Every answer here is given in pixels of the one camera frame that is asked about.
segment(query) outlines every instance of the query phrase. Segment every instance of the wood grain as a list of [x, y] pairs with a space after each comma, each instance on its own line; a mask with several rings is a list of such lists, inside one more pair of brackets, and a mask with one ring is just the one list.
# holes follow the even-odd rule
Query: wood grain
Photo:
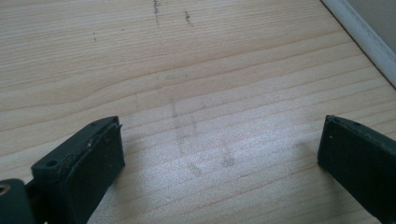
[[119, 115], [90, 223], [376, 223], [317, 165], [327, 114], [396, 138], [396, 92], [314, 0], [0, 2], [0, 179]]

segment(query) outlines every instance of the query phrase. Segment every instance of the light wood tabletop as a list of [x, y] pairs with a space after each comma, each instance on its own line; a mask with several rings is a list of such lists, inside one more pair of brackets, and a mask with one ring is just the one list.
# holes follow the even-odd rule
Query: light wood tabletop
[[396, 91], [317, 0], [0, 2], [0, 179], [118, 115], [89, 223], [376, 223], [317, 165], [327, 114], [396, 138]]

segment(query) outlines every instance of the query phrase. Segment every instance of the wooden surface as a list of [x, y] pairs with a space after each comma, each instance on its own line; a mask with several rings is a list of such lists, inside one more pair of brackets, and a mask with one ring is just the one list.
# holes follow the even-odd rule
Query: wooden surface
[[396, 92], [319, 2], [0, 2], [0, 179], [119, 115], [90, 223], [376, 223], [317, 165], [335, 114], [396, 138]]

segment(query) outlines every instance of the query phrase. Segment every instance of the wooden table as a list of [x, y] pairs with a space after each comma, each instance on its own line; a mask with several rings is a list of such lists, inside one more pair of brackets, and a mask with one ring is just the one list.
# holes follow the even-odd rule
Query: wooden table
[[324, 118], [396, 138], [396, 91], [314, 0], [0, 2], [0, 179], [119, 115], [90, 223], [376, 223], [317, 165]]

